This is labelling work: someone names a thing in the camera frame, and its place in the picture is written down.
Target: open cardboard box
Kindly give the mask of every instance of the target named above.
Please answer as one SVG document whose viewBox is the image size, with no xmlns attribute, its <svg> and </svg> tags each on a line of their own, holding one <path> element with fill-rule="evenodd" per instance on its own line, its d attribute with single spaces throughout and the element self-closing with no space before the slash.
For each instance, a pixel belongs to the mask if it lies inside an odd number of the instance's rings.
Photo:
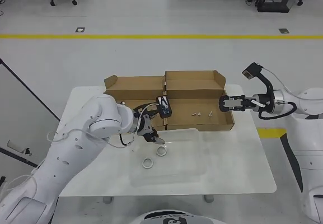
<svg viewBox="0 0 323 224">
<path fill-rule="evenodd" d="M 137 106 L 156 102 L 158 96 L 164 95 L 164 76 L 140 76 L 140 77 L 118 77 L 110 76 L 104 80 L 105 93 L 114 97 L 117 103 L 125 102 L 131 109 Z M 157 114 L 152 119 L 152 125 L 156 130 L 165 130 L 165 120 Z"/>
<path fill-rule="evenodd" d="M 231 130 L 235 124 L 231 112 L 221 112 L 218 100 L 225 95 L 226 79 L 217 71 L 167 71 L 166 93 L 172 116 L 166 129 Z"/>
<path fill-rule="evenodd" d="M 231 130 L 235 124 L 231 112 L 224 113 L 218 108 L 219 98 L 226 94 L 226 79 L 217 71 L 169 71 L 165 72 L 165 76 L 113 75 L 104 83 L 106 94 L 118 103 L 124 101 L 132 109 L 167 95 L 172 115 L 167 119 L 161 119 L 159 115 L 153 118 L 152 125 L 156 130 Z M 201 113 L 201 116 L 191 116 L 193 113 Z"/>
</svg>

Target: box flap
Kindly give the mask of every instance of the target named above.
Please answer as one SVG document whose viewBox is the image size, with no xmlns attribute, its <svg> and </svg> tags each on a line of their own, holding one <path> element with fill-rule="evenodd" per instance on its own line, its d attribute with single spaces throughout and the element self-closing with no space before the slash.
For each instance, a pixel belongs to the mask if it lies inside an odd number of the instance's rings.
<svg viewBox="0 0 323 224">
<path fill-rule="evenodd" d="M 118 77 L 104 80 L 106 94 L 116 100 L 154 100 L 163 95 L 164 76 Z"/>
<path fill-rule="evenodd" d="M 116 75 L 104 79 L 107 90 L 162 90 L 164 76 L 118 77 Z"/>
<path fill-rule="evenodd" d="M 226 79 L 217 71 L 166 71 L 169 99 L 218 98 Z"/>
</svg>

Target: clear plastic container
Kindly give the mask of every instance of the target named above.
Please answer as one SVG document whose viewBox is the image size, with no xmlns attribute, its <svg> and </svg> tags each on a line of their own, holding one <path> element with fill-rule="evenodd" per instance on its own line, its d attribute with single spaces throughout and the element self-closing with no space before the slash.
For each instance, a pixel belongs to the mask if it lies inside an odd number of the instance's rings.
<svg viewBox="0 0 323 224">
<path fill-rule="evenodd" d="M 158 132 L 165 140 L 164 156 L 158 156 L 160 145 L 138 138 L 130 158 L 130 181 L 132 186 L 170 184 L 198 181 L 206 172 L 203 144 L 197 129 L 166 130 Z M 145 169 L 143 160 L 149 157 L 153 166 Z"/>
</svg>

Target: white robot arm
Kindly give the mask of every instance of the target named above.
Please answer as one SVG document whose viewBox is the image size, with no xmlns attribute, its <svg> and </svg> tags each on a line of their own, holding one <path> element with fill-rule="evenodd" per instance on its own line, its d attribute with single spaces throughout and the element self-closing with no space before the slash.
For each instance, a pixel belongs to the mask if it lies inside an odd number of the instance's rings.
<svg viewBox="0 0 323 224">
<path fill-rule="evenodd" d="M 261 71 L 262 66 L 252 63 L 243 74 L 248 78 L 259 78 L 267 87 L 266 94 L 252 97 L 222 96 L 219 100 L 221 111 L 251 109 L 259 113 L 259 118 L 271 120 L 285 117 L 288 143 L 299 163 L 303 181 L 302 210 L 316 223 L 323 223 L 323 89 L 309 88 L 293 94 L 284 90 L 274 90 L 272 84 Z M 262 116 L 263 112 L 277 114 Z M 318 115 L 318 119 L 301 119 L 293 115 Z"/>
<path fill-rule="evenodd" d="M 164 96 L 155 105 L 157 111 L 148 111 L 148 105 L 132 110 L 109 95 L 91 98 L 56 135 L 37 171 L 0 202 L 0 224 L 48 223 L 64 187 L 109 144 L 111 135 L 137 133 L 148 142 L 164 144 L 150 119 L 158 112 L 170 116 L 171 108 Z"/>
</svg>

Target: white cable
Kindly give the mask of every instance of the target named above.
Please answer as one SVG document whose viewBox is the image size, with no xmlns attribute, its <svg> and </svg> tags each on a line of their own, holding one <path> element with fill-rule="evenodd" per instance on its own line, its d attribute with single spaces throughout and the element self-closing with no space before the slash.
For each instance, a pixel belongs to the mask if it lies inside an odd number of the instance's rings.
<svg viewBox="0 0 323 224">
<path fill-rule="evenodd" d="M 285 86 L 285 84 L 277 77 L 277 75 L 275 73 L 273 73 L 272 71 L 266 69 L 265 67 L 263 67 L 264 70 L 268 71 L 269 73 L 271 73 L 277 80 L 278 82 L 280 82 L 282 84 L 282 86 L 284 87 L 285 91 L 289 94 L 291 94 L 292 96 L 294 96 L 295 98 L 298 98 L 300 100 L 323 100 L 323 99 L 305 99 L 305 98 L 301 98 L 299 96 L 296 96 L 295 94 L 293 94 L 289 88 L 287 88 L 287 86 Z"/>
<path fill-rule="evenodd" d="M 126 147 L 127 147 L 127 146 L 115 146 L 115 145 L 113 145 L 113 144 L 111 144 L 111 143 L 107 142 L 106 140 L 104 140 L 104 139 L 102 139 L 102 138 L 99 138 L 99 137 L 97 137 L 97 136 L 93 135 L 92 133 L 87 132 L 87 131 L 82 130 L 82 129 L 79 129 L 79 128 L 74 128 L 74 129 L 70 130 L 69 132 L 65 133 L 65 135 L 64 135 L 61 139 L 58 139 L 58 140 L 51 140 L 51 139 L 49 139 L 49 134 L 50 134 L 51 132 L 48 132 L 48 134 L 47 134 L 47 141 L 49 141 L 49 142 L 60 142 L 60 141 L 63 141 L 63 140 L 65 140 L 65 139 L 67 139 L 67 138 L 69 137 L 69 134 L 70 134 L 71 132 L 75 132 L 75 131 L 79 131 L 79 132 L 83 132 L 84 134 L 88 134 L 88 135 L 90 135 L 91 137 L 96 138 L 96 139 L 98 139 L 98 140 L 99 140 L 99 141 L 101 141 L 101 142 L 105 142 L 106 144 L 109 144 L 109 145 L 111 145 L 111 146 L 113 146 L 113 147 L 115 147 L 115 148 L 126 148 Z"/>
<path fill-rule="evenodd" d="M 137 125 L 137 128 L 136 128 L 136 130 L 134 131 L 133 139 L 132 139 L 129 143 L 127 143 L 127 145 L 126 145 L 126 146 L 115 146 L 115 145 L 113 145 L 113 144 L 111 144 L 111 143 L 107 142 L 106 140 L 104 140 L 104 139 L 102 139 L 102 138 L 99 138 L 99 137 L 97 137 L 97 136 L 95 136 L 95 135 L 91 134 L 90 132 L 87 132 L 87 131 L 82 130 L 82 129 L 79 129 L 79 128 L 74 128 L 74 129 L 70 130 L 69 132 L 65 133 L 65 135 L 64 135 L 61 139 L 58 139 L 58 140 L 51 140 L 51 139 L 49 139 L 49 134 L 50 134 L 51 132 L 48 132 L 48 133 L 47 133 L 46 138 L 47 138 L 47 141 L 49 141 L 49 142 L 60 142 L 60 141 L 62 141 L 62 140 L 67 139 L 67 138 L 69 137 L 69 134 L 70 134 L 71 132 L 74 132 L 74 131 L 80 131 L 80 132 L 83 132 L 84 134 L 88 134 L 88 135 L 90 135 L 91 137 L 98 139 L 99 141 L 105 142 L 105 143 L 109 144 L 110 146 L 113 146 L 114 148 L 126 148 L 126 147 L 130 146 L 130 145 L 134 142 L 134 140 L 135 140 L 135 136 L 137 135 L 138 129 L 140 128 L 141 117 L 142 117 L 142 115 L 143 115 L 144 111 L 146 110 L 146 108 L 148 108 L 149 106 L 152 106 L 152 105 L 159 105 L 159 104 L 156 104 L 156 103 L 155 103 L 155 104 L 149 104 L 149 105 L 147 105 L 147 106 L 146 106 L 146 107 L 141 111 L 140 116 L 139 116 L 139 119 L 138 119 L 138 125 Z"/>
<path fill-rule="evenodd" d="M 317 188 L 323 188 L 323 185 L 320 185 L 320 186 L 316 186 L 315 188 L 312 188 L 310 190 L 306 190 L 304 193 L 303 193 L 303 197 L 302 197 L 302 212 L 307 216 L 307 218 L 309 218 L 311 221 L 315 222 L 315 223 L 318 223 L 320 224 L 321 222 L 318 222 L 318 221 L 315 221 L 313 218 L 309 217 L 307 215 L 307 213 L 305 212 L 304 210 L 304 204 L 305 204 L 305 200 L 306 200 L 306 197 L 309 196 L 309 193 Z"/>
</svg>

